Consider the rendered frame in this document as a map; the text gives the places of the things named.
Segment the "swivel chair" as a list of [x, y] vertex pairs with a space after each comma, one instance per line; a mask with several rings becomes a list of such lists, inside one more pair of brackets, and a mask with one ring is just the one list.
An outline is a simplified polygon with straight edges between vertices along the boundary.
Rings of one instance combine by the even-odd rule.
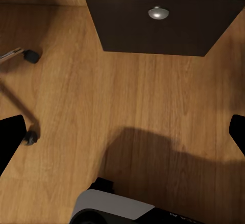
[[[23, 53], [24, 54], [24, 59], [30, 63], [35, 64], [37, 59], [39, 58], [39, 54], [32, 51], [32, 50], [25, 50], [22, 47], [15, 48], [7, 53], [4, 53], [3, 55], [0, 55], [0, 63], [8, 60], [9, 58], [19, 54]], [[27, 131], [26, 136], [23, 138], [22, 142], [20, 145], [25, 145], [25, 146], [31, 146], [34, 143], [36, 143], [38, 140], [37, 134], [35, 131]]]

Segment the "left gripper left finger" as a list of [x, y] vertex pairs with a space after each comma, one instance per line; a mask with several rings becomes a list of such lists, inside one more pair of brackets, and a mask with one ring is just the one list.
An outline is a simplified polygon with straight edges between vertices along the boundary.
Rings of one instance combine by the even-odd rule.
[[0, 176], [26, 134], [22, 115], [0, 120]]

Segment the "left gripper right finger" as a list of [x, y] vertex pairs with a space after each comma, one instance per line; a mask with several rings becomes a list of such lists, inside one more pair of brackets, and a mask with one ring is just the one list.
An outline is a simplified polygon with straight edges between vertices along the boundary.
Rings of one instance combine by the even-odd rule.
[[240, 115], [233, 115], [230, 127], [229, 134], [236, 142], [237, 146], [241, 149], [242, 153], [245, 156], [245, 117]]

